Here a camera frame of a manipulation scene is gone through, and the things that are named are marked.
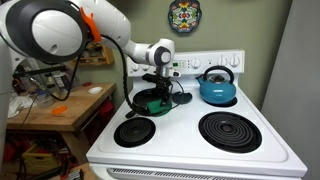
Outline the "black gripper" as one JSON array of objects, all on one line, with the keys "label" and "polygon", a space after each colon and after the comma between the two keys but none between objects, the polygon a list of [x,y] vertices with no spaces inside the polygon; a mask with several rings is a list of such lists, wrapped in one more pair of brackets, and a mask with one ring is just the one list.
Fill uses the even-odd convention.
[{"label": "black gripper", "polygon": [[146,103],[151,103],[159,100],[160,107],[167,106],[170,101],[170,80],[166,77],[161,77],[152,74],[144,74],[142,76],[142,79],[149,83],[155,84],[153,88],[148,88],[143,91],[143,94],[146,97]]}]

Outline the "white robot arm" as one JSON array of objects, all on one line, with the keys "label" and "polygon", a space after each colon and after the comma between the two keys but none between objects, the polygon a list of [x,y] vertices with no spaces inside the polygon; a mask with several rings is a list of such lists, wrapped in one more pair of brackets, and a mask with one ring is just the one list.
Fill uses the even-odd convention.
[{"label": "white robot arm", "polygon": [[131,40],[131,23],[107,0],[8,0],[0,6],[0,129],[6,133],[12,75],[27,58],[62,63],[82,54],[90,41],[116,48],[137,64],[167,77],[174,42]]}]

